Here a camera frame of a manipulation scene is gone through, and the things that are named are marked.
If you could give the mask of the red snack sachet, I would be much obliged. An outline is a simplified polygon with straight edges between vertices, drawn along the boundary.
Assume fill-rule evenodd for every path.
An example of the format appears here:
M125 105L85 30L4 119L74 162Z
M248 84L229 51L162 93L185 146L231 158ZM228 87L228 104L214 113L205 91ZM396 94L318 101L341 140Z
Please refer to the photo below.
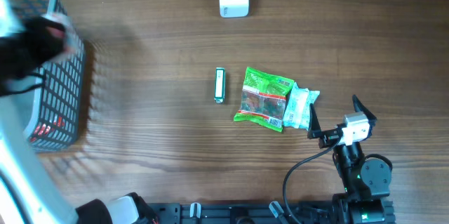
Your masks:
M45 14L44 17L51 22L61 24L64 27L64 30L62 31L63 49L62 52L58 54L58 58L75 55L81 51L76 31L68 16L63 13L53 12Z

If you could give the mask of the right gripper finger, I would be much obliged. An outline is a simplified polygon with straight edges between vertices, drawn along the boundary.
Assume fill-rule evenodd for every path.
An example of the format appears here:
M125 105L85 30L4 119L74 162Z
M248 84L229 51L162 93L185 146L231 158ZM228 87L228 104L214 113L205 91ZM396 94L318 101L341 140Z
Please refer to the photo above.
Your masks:
M322 130L313 104L309 105L309 113L310 113L310 120L307 137L308 139L320 138L322 135Z
M358 99L356 95L352 96L353 106L356 112L363 112L368 118L368 123L374 126L377 122L377 117Z

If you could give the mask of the green gummy candy bag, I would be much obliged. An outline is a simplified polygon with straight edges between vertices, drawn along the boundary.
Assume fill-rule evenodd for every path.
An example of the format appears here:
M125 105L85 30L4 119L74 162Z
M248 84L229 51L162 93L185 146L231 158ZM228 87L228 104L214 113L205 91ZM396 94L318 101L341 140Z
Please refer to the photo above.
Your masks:
M282 132L287 95L294 83L292 79L247 67L241 105L234 115L234 121L251 121Z

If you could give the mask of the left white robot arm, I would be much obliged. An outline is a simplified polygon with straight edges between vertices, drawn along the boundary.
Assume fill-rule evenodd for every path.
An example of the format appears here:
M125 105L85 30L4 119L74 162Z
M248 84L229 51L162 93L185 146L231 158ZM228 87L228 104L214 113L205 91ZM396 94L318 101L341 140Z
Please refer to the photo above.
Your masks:
M66 58L78 49L71 45L71 25L58 14L35 18L43 29L39 36L45 56L32 49L24 39L30 33L16 17L10 0L1 0L1 186L8 202L1 203L6 220L19 223L157 223L157 215L135 193L106 204L95 199L78 208L67 203L23 136L18 111L11 100L14 91L6 82L20 72L37 77L35 69L45 62Z

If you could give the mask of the teal tissue pack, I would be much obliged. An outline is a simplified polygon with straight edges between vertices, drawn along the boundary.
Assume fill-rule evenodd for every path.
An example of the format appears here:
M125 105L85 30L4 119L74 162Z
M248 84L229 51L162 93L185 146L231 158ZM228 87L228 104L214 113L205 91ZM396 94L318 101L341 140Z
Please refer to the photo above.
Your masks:
M311 120L310 105L315 103L319 95L320 91L300 88L297 83L294 83L284 112L283 125L307 130Z

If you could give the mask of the green white gum pack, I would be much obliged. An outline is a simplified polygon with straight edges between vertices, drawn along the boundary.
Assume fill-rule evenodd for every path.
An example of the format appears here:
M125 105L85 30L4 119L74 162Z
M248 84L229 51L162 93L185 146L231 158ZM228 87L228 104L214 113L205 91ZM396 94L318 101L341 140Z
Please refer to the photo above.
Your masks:
M223 67L215 69L215 96L214 100L217 104L223 103L225 100L226 72Z

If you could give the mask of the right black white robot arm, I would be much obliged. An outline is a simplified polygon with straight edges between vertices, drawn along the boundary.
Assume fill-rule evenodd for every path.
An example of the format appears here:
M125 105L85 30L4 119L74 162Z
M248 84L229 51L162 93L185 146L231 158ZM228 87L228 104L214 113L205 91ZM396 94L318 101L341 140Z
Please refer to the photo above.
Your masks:
M342 179L345 192L333 195L329 223L395 223L390 195L392 162L380 154L364 154L361 142L369 139L377 117L356 95L352 96L354 112L343 116L334 129L322 130L316 111L310 105L308 138L319 140L321 149L333 151L333 162Z

